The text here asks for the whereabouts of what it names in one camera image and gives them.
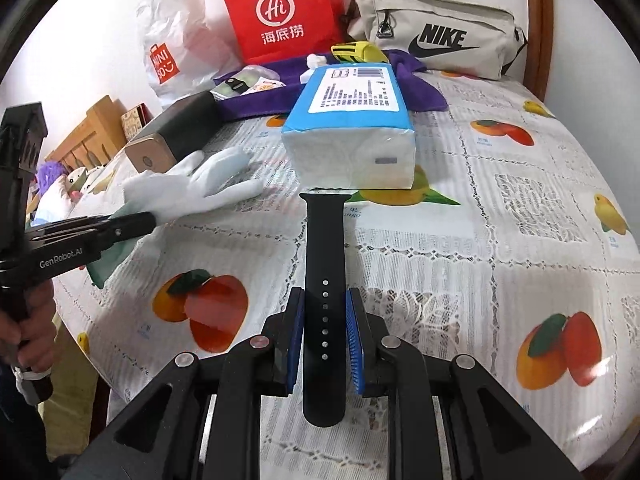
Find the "white glove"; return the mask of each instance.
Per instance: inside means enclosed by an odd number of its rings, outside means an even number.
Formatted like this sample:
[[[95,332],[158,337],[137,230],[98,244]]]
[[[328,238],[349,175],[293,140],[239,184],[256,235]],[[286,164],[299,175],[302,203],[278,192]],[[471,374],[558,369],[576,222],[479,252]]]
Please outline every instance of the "white glove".
[[[111,218],[148,211],[159,226],[183,216],[247,200],[264,189],[263,182],[255,179],[225,187],[249,163],[250,156],[242,148],[227,148],[204,163],[203,160],[203,152],[193,152],[166,173],[147,170],[124,181],[125,204]],[[134,239],[114,244],[102,252],[100,260],[87,265],[94,285],[104,287],[107,278],[129,256],[136,242]]]

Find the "nike swoosh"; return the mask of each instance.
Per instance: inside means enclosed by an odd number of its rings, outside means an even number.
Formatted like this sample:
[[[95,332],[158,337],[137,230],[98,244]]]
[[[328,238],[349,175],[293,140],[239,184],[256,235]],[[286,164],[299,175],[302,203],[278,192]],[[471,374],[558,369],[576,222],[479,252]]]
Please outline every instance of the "nike swoosh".
[[[422,48],[418,45],[418,38],[413,38],[409,44],[409,54],[414,57],[431,57],[439,56],[440,54],[448,54],[449,52],[457,52],[459,50],[471,50],[472,48],[478,48],[477,46],[444,46],[442,48]]]

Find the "white wall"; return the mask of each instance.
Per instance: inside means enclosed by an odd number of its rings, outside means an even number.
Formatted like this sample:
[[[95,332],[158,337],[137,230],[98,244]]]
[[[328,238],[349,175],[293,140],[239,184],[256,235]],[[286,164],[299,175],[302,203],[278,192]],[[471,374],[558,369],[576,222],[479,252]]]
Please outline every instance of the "white wall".
[[[640,243],[640,62],[593,0],[555,0],[545,103],[587,151]]]
[[[42,101],[49,128],[47,155],[105,94],[126,108],[145,102],[160,111],[146,84],[137,40],[140,0],[59,0],[23,46],[0,85],[7,106]],[[526,0],[473,0],[512,10],[526,28]],[[206,0],[220,36],[234,43],[223,0]]]

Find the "wooden headboard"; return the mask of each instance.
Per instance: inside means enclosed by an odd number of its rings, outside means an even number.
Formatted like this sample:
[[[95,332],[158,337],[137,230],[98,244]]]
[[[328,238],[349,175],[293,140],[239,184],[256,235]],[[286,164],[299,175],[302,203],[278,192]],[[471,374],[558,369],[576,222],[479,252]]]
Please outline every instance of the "wooden headboard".
[[[120,123],[121,107],[105,95],[86,112],[86,118],[46,156],[72,171],[107,164],[127,143]]]
[[[527,0],[529,44],[523,84],[541,101],[545,99],[554,43],[554,0]]]

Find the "nike logo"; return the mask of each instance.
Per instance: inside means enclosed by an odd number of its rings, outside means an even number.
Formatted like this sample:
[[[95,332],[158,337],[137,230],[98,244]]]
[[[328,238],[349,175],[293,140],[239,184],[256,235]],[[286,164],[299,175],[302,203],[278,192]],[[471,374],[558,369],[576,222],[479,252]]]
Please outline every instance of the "nike logo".
[[[422,33],[416,36],[409,45],[409,53],[415,57],[431,57],[447,54],[449,52],[457,52],[459,50],[469,50],[478,48],[476,46],[462,46],[466,36],[466,30],[457,28],[444,27],[443,25],[431,25],[426,23]],[[421,43],[430,43],[434,45],[442,45],[442,48],[423,48],[418,45]]]

